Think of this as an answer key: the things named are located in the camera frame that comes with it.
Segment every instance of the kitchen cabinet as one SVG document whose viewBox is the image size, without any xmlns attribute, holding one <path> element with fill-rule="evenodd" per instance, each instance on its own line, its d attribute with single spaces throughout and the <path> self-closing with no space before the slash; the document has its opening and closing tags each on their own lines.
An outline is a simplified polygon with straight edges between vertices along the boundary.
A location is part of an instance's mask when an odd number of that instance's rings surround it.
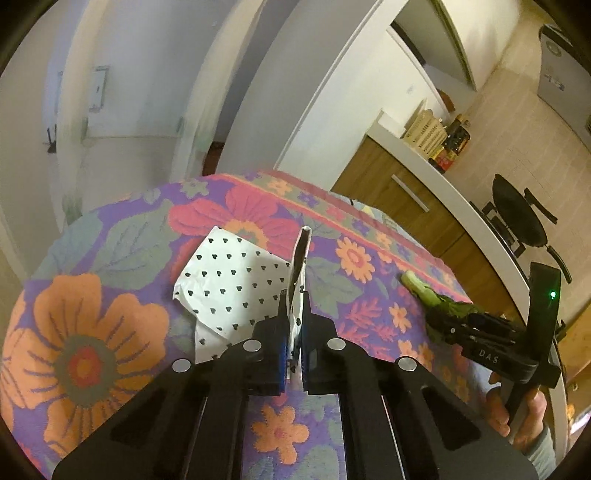
<svg viewBox="0 0 591 480">
<path fill-rule="evenodd" d="M 558 344 L 560 359 L 566 371 L 566 382 L 571 383 L 591 364 L 591 304 L 571 324 L 566 335 Z M 589 377 L 589 403 L 591 405 L 591 371 Z"/>
<path fill-rule="evenodd" d="M 435 257 L 465 232 L 418 178 L 369 137 L 339 177 L 333 192 L 382 210 Z"/>
<path fill-rule="evenodd" d="M 374 140 L 364 139 L 332 190 L 386 213 L 452 269 L 476 304 L 490 313 L 521 320 L 503 282 L 464 227 Z"/>
</svg>

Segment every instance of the table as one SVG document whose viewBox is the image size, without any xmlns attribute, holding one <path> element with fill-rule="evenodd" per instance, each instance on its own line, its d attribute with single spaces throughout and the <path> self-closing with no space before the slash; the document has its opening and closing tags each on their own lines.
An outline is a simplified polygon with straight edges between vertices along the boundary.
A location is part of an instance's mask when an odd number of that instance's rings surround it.
<svg viewBox="0 0 591 480">
<path fill-rule="evenodd" d="M 168 184 L 85 214 L 28 281 L 2 351 L 1 413 L 47 478 L 121 405 L 175 359 L 194 355 L 192 319 L 172 300 L 189 256 L 215 225 L 289 259 L 302 225 L 312 308 L 372 356 L 417 358 L 467 403 L 485 387 L 459 348 L 436 345 L 412 269 L 467 301 L 451 271 L 369 214 L 280 172 Z M 288 390 L 251 397 L 243 476 L 346 478 L 336 396 Z"/>
</svg>

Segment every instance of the screw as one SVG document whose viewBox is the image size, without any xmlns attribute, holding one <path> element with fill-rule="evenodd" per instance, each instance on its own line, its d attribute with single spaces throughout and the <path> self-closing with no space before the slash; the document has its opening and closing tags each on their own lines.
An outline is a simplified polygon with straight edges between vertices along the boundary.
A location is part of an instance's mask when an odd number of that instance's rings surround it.
<svg viewBox="0 0 591 480">
<path fill-rule="evenodd" d="M 342 350 L 347 345 L 342 338 L 331 338 L 326 345 L 331 350 Z"/>
<path fill-rule="evenodd" d="M 191 362 L 186 358 L 179 358 L 173 363 L 173 370 L 178 374 L 186 372 L 189 368 L 191 368 Z"/>
<path fill-rule="evenodd" d="M 398 366 L 406 372 L 412 372 L 416 369 L 417 362 L 414 358 L 403 356 L 400 360 L 398 360 Z"/>
<path fill-rule="evenodd" d="M 246 342 L 244 342 L 242 344 L 242 347 L 247 352 L 258 352 L 261 349 L 262 345 L 258 340 L 253 340 L 251 338 L 250 340 L 247 340 Z"/>
</svg>

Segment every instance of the light switch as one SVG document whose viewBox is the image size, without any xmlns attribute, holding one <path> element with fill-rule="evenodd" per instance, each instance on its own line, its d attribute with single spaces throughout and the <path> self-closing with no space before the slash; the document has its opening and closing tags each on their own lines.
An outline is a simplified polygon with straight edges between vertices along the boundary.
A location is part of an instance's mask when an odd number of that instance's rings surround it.
<svg viewBox="0 0 591 480">
<path fill-rule="evenodd" d="M 107 80 L 108 66 L 95 68 L 92 74 L 90 90 L 90 111 L 98 112 L 103 108 L 105 100 L 105 85 Z"/>
</svg>

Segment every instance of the white countertop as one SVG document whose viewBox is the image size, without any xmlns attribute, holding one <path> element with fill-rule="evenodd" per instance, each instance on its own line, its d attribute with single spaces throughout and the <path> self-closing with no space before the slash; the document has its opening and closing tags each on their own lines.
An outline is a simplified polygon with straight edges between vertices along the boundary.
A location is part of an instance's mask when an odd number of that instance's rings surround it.
<svg viewBox="0 0 591 480">
<path fill-rule="evenodd" d="M 530 289 L 505 247 L 462 194 L 418 153 L 398 138 L 388 128 L 389 125 L 395 125 L 395 122 L 382 111 L 367 135 L 409 169 L 464 227 L 491 263 L 515 302 L 519 313 L 527 321 Z M 550 390 L 550 400 L 554 412 L 556 460 L 559 462 L 566 454 L 568 437 L 566 392 L 562 378 L 558 381 L 558 386 Z"/>
</svg>

